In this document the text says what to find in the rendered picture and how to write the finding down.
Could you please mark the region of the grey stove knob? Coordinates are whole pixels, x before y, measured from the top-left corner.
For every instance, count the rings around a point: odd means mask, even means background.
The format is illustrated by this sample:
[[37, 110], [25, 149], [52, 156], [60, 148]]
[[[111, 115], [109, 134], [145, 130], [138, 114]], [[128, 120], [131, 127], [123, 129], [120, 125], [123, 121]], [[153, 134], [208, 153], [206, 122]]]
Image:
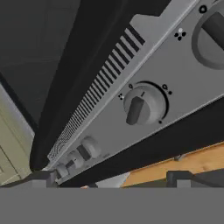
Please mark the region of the grey stove knob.
[[71, 151], [68, 154], [67, 158], [68, 158], [68, 162], [66, 164], [66, 168], [69, 168], [72, 166], [74, 166], [75, 168], [81, 168], [84, 165], [83, 157], [76, 150]]
[[205, 67], [224, 70], [224, 0], [214, 0], [192, 32], [192, 53]]
[[64, 164], [58, 164], [56, 167], [56, 172], [59, 179], [63, 179], [69, 174], [69, 171]]
[[88, 161], [91, 158], [98, 158], [102, 153], [101, 147], [91, 136], [86, 136], [81, 140], [80, 145], [77, 147], [77, 151], [85, 161]]
[[150, 83], [137, 83], [124, 97], [124, 111], [128, 125], [158, 122], [166, 111], [162, 92]]

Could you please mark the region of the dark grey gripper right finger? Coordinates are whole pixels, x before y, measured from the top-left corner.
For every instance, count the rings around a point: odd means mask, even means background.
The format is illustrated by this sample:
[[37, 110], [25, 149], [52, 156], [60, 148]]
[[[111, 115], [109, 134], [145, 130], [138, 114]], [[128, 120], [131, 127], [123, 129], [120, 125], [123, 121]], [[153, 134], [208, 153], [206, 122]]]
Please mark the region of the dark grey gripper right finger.
[[166, 173], [166, 186], [177, 188], [224, 188], [224, 169], [197, 174], [193, 174], [190, 171], [168, 171]]

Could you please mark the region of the silver and black stove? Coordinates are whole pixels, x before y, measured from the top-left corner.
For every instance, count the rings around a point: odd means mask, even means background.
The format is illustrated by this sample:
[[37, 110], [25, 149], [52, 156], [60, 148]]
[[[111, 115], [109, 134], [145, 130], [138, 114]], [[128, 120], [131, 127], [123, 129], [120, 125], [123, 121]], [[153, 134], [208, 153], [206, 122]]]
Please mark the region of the silver and black stove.
[[[224, 70], [192, 51], [199, 8], [213, 1], [0, 0], [0, 84], [34, 132], [31, 173], [79, 187], [224, 143]], [[128, 125], [124, 97], [142, 82], [167, 108]], [[85, 137], [101, 155], [58, 178]]]

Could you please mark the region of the beige cupboard front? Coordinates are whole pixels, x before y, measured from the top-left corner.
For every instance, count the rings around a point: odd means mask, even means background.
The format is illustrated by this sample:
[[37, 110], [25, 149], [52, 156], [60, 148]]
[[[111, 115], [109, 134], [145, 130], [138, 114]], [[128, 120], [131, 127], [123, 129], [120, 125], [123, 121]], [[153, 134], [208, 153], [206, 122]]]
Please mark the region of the beige cupboard front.
[[34, 132], [0, 84], [0, 186], [31, 173], [29, 158]]

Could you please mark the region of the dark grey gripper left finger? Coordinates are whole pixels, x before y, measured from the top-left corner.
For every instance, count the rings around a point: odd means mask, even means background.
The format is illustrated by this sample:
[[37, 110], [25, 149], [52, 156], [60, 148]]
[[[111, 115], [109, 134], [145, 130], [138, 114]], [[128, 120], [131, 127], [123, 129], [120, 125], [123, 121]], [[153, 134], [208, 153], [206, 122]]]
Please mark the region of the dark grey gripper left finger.
[[53, 188], [55, 180], [54, 171], [35, 171], [22, 180], [3, 185], [3, 188]]

